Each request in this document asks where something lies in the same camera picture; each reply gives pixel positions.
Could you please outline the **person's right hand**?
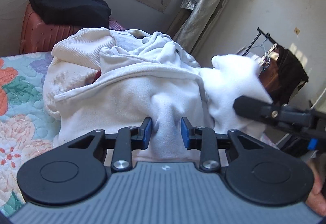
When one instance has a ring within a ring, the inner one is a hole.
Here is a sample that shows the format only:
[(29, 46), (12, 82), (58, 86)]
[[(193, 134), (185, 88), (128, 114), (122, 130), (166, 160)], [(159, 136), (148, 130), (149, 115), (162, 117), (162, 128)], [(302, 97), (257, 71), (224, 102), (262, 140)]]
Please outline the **person's right hand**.
[(326, 201), (325, 197), (321, 193), (323, 184), (320, 179), (319, 172), (317, 171), (317, 167), (313, 159), (310, 159), (307, 162), (307, 165), (310, 167), (310, 169), (313, 172), (314, 175), (314, 184), (312, 187), (312, 190), (308, 196), (308, 199), (306, 200), (306, 204), (317, 214), (321, 216), (325, 216), (325, 210), (326, 210)]

